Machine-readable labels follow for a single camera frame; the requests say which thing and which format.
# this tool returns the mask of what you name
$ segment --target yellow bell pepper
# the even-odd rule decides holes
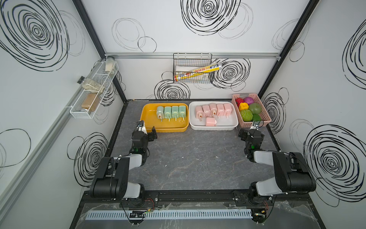
[[[249,105],[247,103],[240,103],[239,111],[249,109]]]

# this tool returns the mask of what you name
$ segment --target black wire basket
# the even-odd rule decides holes
[[[193,70],[211,64],[212,54],[209,53],[174,53],[173,81],[181,83],[210,84],[212,83],[214,72],[197,73]]]

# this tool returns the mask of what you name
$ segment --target pink basket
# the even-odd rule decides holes
[[[241,116],[240,111],[239,111],[239,108],[238,108],[238,106],[236,105],[236,102],[235,102],[235,99],[237,99],[237,98],[245,98],[245,97],[251,97],[251,98],[253,98],[254,99],[254,102],[255,103],[259,103],[261,105],[261,107],[262,107],[262,111],[259,114],[259,116],[261,117],[261,119],[263,120],[263,122],[261,121],[261,124],[259,126],[262,126],[262,125],[263,126],[266,126],[268,123],[270,123],[272,121],[271,120],[271,117],[269,116],[266,108],[263,106],[263,103],[259,99],[259,97],[258,97],[257,94],[255,94],[255,93],[250,93],[250,94],[233,94],[232,95],[231,103],[235,107],[235,111],[236,111],[236,114],[238,116],[239,126],[241,128],[249,128],[249,127],[251,127],[253,125],[253,122],[244,122],[243,121],[242,116]]]

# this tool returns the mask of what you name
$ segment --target pink bottle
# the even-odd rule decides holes
[[[225,108],[224,115],[226,115],[226,118],[229,118],[229,115],[232,112],[231,104],[230,103],[225,103],[224,108]]]
[[[216,119],[215,118],[206,118],[206,126],[216,126]]]
[[[210,106],[209,105],[203,105],[202,106],[203,109],[203,117],[209,117],[211,114],[211,110],[210,110]]]
[[[216,103],[210,103],[210,117],[213,117],[217,114],[217,107],[216,107]]]
[[[220,118],[220,116],[224,115],[225,108],[223,104],[217,104],[217,116]]]
[[[199,121],[202,121],[203,118],[203,109],[201,106],[196,106],[196,108],[194,109],[196,112],[196,118],[199,118]]]

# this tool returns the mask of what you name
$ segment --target fake fruit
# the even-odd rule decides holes
[[[240,115],[244,122],[250,122],[253,119],[253,114],[250,110],[241,110]]]
[[[261,121],[261,117],[257,114],[253,114],[253,121]]]
[[[236,105],[239,107],[239,105],[240,105],[241,103],[244,103],[244,99],[242,99],[242,98],[236,98],[236,99],[235,99],[235,102],[236,102]]]
[[[241,111],[241,110],[247,110],[247,109],[249,109],[249,105],[247,103],[241,103],[239,105],[239,111]]]
[[[251,97],[246,97],[244,98],[244,102],[247,103],[248,105],[254,103],[254,99]]]
[[[252,103],[249,105],[249,110],[253,113],[253,114],[260,114],[262,111],[262,107],[260,104],[258,103]]]

